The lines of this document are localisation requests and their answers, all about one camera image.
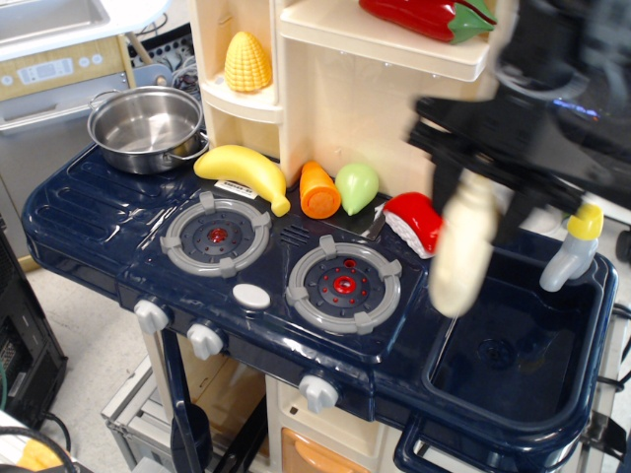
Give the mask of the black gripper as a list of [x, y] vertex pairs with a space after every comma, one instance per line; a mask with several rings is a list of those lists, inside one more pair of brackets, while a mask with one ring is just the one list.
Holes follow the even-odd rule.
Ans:
[[494, 246], [510, 242], [540, 204], [569, 212], [584, 193], [621, 203], [621, 90], [604, 78], [544, 98], [507, 86], [487, 101], [420, 97], [415, 111], [409, 142], [431, 156], [439, 215], [463, 169], [506, 186], [495, 191]]

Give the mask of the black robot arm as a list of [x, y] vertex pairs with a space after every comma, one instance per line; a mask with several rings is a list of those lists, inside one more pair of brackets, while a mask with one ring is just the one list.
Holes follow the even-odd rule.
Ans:
[[575, 212], [591, 193], [630, 204], [630, 5], [523, 1], [487, 101], [422, 98], [410, 143], [435, 166], [442, 211], [470, 170], [511, 189], [494, 240], [532, 210]]

